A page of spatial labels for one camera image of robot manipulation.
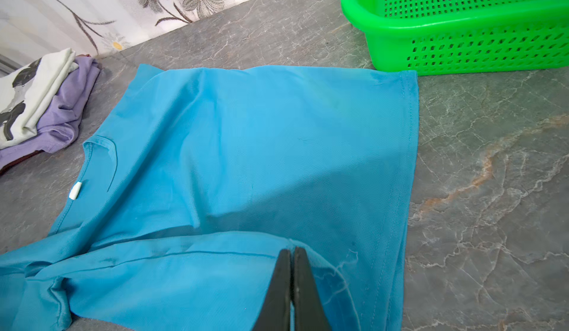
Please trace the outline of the teal blue t-shirt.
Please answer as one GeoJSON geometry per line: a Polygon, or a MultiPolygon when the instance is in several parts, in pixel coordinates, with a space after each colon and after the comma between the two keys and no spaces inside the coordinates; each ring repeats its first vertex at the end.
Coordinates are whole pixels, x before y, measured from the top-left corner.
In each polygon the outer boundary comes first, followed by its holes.
{"type": "Polygon", "coordinates": [[[143,64],[47,238],[1,257],[1,328],[251,330],[304,248],[333,330],[399,330],[414,71],[143,64]]]}

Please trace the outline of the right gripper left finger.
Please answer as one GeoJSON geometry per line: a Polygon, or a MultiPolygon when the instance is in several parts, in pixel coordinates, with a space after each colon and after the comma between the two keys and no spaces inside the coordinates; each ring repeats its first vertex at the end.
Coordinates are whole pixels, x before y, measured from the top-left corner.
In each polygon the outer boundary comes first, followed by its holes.
{"type": "Polygon", "coordinates": [[[281,250],[262,309],[252,331],[290,330],[291,280],[291,252],[281,250]]]}

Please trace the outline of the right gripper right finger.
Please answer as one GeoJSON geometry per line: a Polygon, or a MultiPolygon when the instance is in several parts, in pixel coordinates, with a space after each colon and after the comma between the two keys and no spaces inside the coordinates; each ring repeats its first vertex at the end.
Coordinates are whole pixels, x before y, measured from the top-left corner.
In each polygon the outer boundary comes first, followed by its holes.
{"type": "Polygon", "coordinates": [[[319,297],[308,254],[302,247],[296,247],[293,252],[291,297],[295,330],[331,330],[319,297]]]}

